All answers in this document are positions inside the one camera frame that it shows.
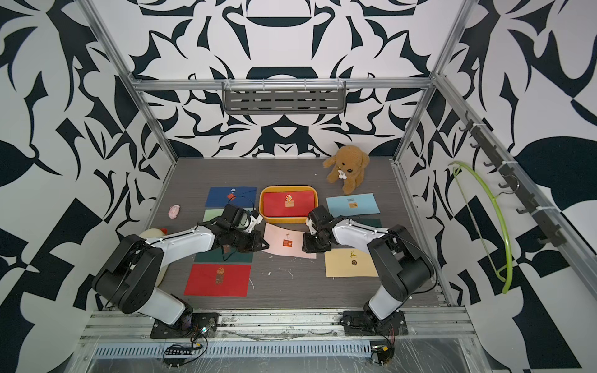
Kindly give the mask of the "yellow plastic storage box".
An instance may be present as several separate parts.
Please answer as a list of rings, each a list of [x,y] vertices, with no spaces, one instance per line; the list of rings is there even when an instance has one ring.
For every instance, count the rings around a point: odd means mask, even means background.
[[[268,186],[261,191],[259,213],[271,224],[303,224],[318,205],[311,186]]]

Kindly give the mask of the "pink envelope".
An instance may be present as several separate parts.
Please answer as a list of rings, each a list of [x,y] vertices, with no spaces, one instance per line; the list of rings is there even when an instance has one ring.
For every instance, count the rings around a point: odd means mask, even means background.
[[[315,253],[306,253],[303,251],[303,233],[280,228],[276,225],[267,223],[264,229],[264,240],[269,248],[265,253],[275,256],[292,256],[315,260]]]

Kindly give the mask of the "red envelope with gold seal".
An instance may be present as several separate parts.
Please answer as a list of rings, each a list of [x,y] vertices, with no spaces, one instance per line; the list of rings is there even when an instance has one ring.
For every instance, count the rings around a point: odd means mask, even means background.
[[[315,208],[313,191],[266,192],[262,198],[262,212],[270,218],[306,217]]]

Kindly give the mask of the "cream yellow envelope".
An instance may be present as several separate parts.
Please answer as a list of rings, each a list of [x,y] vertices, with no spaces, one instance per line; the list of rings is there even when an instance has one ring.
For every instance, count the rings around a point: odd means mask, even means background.
[[[372,257],[355,248],[332,249],[325,253],[328,278],[377,278]]]

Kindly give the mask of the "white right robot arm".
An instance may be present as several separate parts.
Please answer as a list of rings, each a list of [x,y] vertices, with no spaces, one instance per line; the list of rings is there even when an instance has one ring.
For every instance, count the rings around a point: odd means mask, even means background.
[[[432,259],[402,226],[376,228],[349,217],[333,217],[324,207],[306,218],[309,232],[303,235],[303,252],[326,253],[332,245],[349,246],[368,253],[381,285],[365,304],[364,319],[377,326],[396,311],[435,275]]]

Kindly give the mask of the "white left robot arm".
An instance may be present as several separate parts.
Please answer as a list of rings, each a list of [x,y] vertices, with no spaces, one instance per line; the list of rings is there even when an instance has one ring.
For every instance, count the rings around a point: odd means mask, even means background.
[[[259,211],[228,204],[222,215],[181,233],[153,239],[126,236],[93,279],[92,289],[124,314],[139,313],[188,330],[191,306],[157,287],[160,271],[218,247],[233,246],[242,253],[266,250],[269,244],[255,229],[262,221]]]

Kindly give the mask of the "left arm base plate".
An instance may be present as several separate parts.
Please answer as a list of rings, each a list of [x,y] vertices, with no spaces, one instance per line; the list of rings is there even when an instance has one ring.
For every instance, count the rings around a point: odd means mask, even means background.
[[[217,312],[185,312],[174,324],[154,320],[150,338],[153,340],[190,339],[201,335],[210,337],[216,330],[220,314]]]

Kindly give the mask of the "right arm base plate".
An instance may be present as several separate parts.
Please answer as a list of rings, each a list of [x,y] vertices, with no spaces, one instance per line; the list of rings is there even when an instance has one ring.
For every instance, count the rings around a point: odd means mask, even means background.
[[[402,311],[395,311],[387,318],[379,320],[369,309],[343,312],[339,324],[347,336],[402,337],[409,334]]]

